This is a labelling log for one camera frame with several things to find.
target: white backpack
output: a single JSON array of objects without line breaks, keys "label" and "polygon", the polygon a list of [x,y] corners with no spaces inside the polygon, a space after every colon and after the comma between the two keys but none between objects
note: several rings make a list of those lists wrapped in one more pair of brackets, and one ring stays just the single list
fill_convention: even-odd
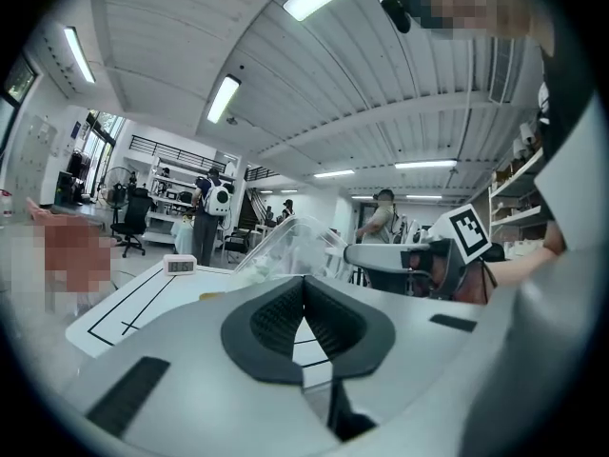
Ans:
[{"label": "white backpack", "polygon": [[231,194],[224,185],[216,186],[213,181],[207,180],[211,186],[203,200],[203,210],[215,217],[226,217],[230,213]]}]

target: office chair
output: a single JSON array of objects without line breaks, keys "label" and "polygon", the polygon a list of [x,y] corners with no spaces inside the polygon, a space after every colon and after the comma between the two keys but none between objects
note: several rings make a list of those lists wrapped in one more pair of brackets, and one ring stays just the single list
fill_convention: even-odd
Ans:
[{"label": "office chair", "polygon": [[240,232],[239,230],[233,230],[230,235],[225,236],[224,242],[222,243],[222,262],[224,264],[225,259],[229,264],[228,254],[226,252],[237,252],[239,254],[247,254],[249,252],[250,246],[250,237],[251,237],[250,228],[247,232]]},{"label": "office chair", "polygon": [[125,221],[110,226],[112,230],[125,235],[123,257],[127,257],[129,248],[141,250],[142,255],[146,255],[146,250],[142,247],[142,243],[135,236],[142,235],[146,231],[146,214],[151,205],[152,198],[148,196],[148,190],[145,188],[135,189],[128,204],[127,213],[125,213]]}]

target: ceiling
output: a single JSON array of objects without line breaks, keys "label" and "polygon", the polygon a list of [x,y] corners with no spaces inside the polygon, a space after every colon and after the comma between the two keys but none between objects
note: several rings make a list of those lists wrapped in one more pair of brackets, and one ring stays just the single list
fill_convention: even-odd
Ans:
[{"label": "ceiling", "polygon": [[[490,38],[398,34],[378,0],[335,0],[303,22],[285,12],[285,1],[64,0],[32,41],[76,104],[353,194],[389,187],[462,202],[533,117],[541,64],[531,42],[501,61]],[[70,72],[65,25],[77,28],[95,85]],[[497,105],[489,91],[501,81],[501,63],[509,103]],[[206,114],[227,73],[243,84],[214,125]],[[447,158],[459,160],[456,169],[393,167]],[[311,176],[337,169],[356,174]]]}]

